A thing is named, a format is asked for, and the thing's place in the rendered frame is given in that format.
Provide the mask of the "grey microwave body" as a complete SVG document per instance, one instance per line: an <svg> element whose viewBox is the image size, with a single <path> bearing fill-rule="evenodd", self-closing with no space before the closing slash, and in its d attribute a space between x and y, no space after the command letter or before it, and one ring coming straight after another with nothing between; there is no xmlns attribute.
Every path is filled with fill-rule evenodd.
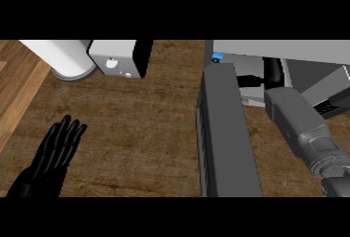
<svg viewBox="0 0 350 237"><path fill-rule="evenodd" d="M284 87L292 87L324 119L350 112L350 40L206 40L203 66L212 53L237 76L264 77L264 57L281 60Z"/></svg>

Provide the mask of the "dark grey microwave door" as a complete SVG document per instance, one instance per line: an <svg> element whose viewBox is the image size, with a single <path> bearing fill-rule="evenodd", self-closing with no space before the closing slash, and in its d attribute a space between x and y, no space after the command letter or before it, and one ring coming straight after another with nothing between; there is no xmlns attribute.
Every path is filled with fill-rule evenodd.
<svg viewBox="0 0 350 237"><path fill-rule="evenodd" d="M202 197L261 197L233 64L208 65L194 107Z"/></svg>

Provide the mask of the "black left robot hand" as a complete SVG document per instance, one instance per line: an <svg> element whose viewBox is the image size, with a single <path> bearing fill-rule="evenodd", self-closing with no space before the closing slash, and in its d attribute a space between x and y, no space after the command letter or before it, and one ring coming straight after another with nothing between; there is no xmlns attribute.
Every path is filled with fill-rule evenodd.
<svg viewBox="0 0 350 237"><path fill-rule="evenodd" d="M29 166L10 185L5 197L57 198L69 162L86 125L64 115L45 133Z"/></svg>

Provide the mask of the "white cylinder with grey base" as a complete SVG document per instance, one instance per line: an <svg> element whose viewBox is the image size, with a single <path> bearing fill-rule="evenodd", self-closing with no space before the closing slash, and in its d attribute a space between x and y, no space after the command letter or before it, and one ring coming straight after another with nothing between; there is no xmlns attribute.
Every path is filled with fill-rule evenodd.
<svg viewBox="0 0 350 237"><path fill-rule="evenodd" d="M86 40L20 40L30 52L51 67L60 81L86 79L97 67L86 55Z"/></svg>

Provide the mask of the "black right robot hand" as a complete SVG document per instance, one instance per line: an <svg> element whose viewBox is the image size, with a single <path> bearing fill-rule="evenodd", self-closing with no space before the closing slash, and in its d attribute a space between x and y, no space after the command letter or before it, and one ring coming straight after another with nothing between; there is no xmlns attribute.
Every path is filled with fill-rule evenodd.
<svg viewBox="0 0 350 237"><path fill-rule="evenodd" d="M273 57L264 57L264 77L259 78L252 75L237 76L237 85L240 88L246 87L259 87L264 86L264 89L268 90L271 88L284 86L284 73L281 60Z"/></svg>

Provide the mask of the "white and black box appliance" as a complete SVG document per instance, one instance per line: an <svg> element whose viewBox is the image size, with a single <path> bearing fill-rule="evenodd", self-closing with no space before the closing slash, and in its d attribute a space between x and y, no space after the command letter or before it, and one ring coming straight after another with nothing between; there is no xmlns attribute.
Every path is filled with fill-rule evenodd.
<svg viewBox="0 0 350 237"><path fill-rule="evenodd" d="M141 79L151 46L151 40L92 40L86 54L104 75Z"/></svg>

